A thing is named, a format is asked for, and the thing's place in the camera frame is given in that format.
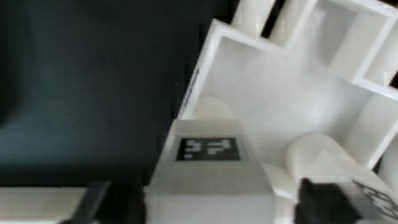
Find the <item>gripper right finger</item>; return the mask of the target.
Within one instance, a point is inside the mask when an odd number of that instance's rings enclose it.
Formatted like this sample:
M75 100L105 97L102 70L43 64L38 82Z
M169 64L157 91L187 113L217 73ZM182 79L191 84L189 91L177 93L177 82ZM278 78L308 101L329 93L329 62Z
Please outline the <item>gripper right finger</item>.
M349 184L301 180L296 224L358 224L365 215L356 207L356 188Z

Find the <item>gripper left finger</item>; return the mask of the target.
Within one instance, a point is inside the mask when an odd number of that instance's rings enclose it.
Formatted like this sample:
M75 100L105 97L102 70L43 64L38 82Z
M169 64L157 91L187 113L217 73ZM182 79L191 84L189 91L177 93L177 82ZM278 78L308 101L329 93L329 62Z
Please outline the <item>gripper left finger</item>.
M68 219L59 224L146 224L141 182L93 182Z

